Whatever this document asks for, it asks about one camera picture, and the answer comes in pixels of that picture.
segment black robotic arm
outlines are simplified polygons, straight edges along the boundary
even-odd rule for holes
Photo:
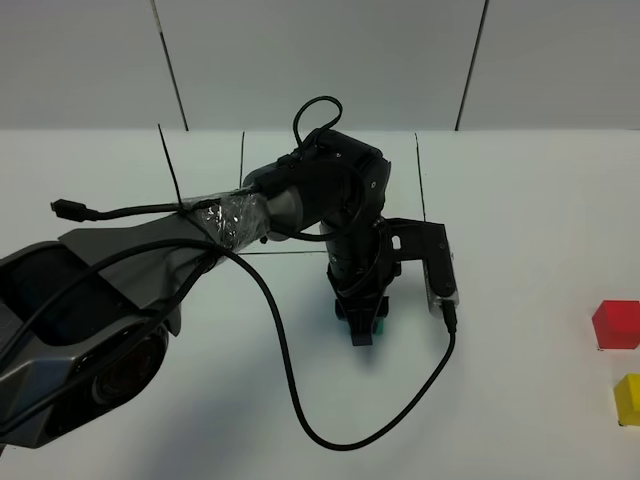
[[[80,222],[174,213],[131,228],[73,230],[0,260],[0,444],[39,447],[135,397],[160,368],[168,334],[180,331],[181,300],[224,258],[267,296],[294,408],[314,441],[353,450],[399,423],[453,349],[458,297],[449,244],[443,225],[381,217],[391,165],[379,150],[330,130],[336,121],[250,173],[234,192],[104,213],[52,204],[58,216]],[[318,222],[321,235],[302,233]],[[353,345],[370,345],[381,329],[385,289],[405,260],[423,261],[429,307],[444,312],[452,339],[445,359],[407,408],[362,442],[332,444],[306,422],[275,301],[234,253],[286,238],[326,242],[336,314],[349,323]]]

